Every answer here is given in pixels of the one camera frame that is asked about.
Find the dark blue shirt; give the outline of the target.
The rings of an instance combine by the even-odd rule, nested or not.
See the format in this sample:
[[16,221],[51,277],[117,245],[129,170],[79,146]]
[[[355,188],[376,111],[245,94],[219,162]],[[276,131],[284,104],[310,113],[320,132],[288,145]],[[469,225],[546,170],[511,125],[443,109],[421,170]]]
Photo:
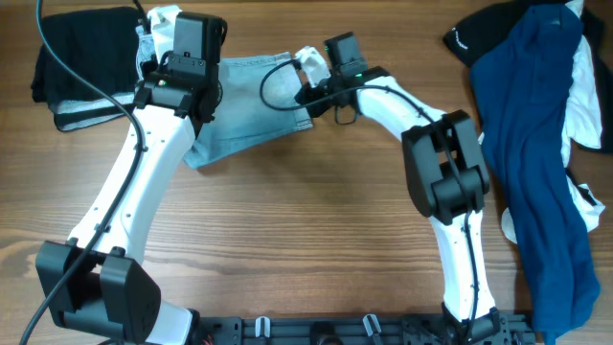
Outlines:
[[470,68],[483,155],[502,184],[545,343],[583,326],[600,294],[584,220],[571,197],[561,133],[582,24],[562,4],[531,6]]

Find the black garment with white print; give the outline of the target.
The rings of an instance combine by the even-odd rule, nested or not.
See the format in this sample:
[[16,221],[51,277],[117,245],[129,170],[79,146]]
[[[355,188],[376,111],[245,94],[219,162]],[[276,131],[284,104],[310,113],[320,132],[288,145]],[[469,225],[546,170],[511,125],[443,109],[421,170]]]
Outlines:
[[470,67],[481,56],[502,43],[516,22],[531,6],[564,5],[583,24],[582,35],[588,40],[595,68],[597,96],[602,112],[602,147],[585,150],[610,154],[612,152],[612,72],[599,56],[604,38],[604,22],[587,10],[581,1],[524,0],[509,1],[488,6],[458,22],[443,36],[446,47],[466,66]]

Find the folded black garment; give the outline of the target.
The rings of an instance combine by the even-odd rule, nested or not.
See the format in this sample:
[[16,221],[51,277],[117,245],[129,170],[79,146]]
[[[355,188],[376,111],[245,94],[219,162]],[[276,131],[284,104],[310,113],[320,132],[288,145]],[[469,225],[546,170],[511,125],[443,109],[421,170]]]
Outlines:
[[34,68],[32,98],[48,105],[58,130],[92,127],[134,109],[139,18],[136,9],[117,7],[73,11],[42,19],[45,38],[59,60],[124,108],[119,110],[77,81],[42,47]]

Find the light blue denim shorts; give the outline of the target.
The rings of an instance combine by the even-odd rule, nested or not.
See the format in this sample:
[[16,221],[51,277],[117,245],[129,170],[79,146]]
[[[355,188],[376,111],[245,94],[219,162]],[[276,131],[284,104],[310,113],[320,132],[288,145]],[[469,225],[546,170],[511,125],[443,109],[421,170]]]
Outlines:
[[305,109],[277,111],[266,103],[288,107],[302,87],[297,72],[287,65],[271,77],[266,74],[291,59],[289,52],[277,55],[229,57],[220,63],[223,90],[215,119],[201,130],[184,161],[197,169],[220,159],[312,128]]

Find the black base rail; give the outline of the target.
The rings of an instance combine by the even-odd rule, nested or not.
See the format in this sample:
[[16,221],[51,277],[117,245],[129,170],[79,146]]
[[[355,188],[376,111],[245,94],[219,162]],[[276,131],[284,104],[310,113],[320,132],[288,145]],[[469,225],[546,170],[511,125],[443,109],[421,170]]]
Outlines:
[[188,342],[215,345],[437,345],[462,344],[464,337],[438,314],[380,318],[256,319],[202,317]]

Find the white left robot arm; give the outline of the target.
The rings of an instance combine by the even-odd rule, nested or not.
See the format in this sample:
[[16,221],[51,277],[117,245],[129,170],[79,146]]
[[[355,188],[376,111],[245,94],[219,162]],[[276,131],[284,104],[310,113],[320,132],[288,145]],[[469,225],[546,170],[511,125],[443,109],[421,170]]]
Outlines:
[[136,86],[130,128],[94,204],[35,268],[49,313],[65,329],[117,343],[197,344],[199,316],[163,300],[142,262],[152,219],[184,154],[222,98],[224,19],[180,12],[173,43]]

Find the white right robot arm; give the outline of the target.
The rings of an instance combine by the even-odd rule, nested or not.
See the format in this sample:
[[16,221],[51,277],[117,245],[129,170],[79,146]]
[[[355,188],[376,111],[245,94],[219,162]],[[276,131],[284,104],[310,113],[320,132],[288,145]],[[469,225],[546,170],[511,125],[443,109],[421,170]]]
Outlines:
[[388,71],[370,67],[353,33],[326,40],[325,48],[295,54],[306,75],[297,103],[313,117],[350,106],[400,141],[409,195],[440,250],[444,311],[461,333],[476,336],[495,302],[481,239],[489,177],[474,123],[462,110],[446,113],[421,102]]

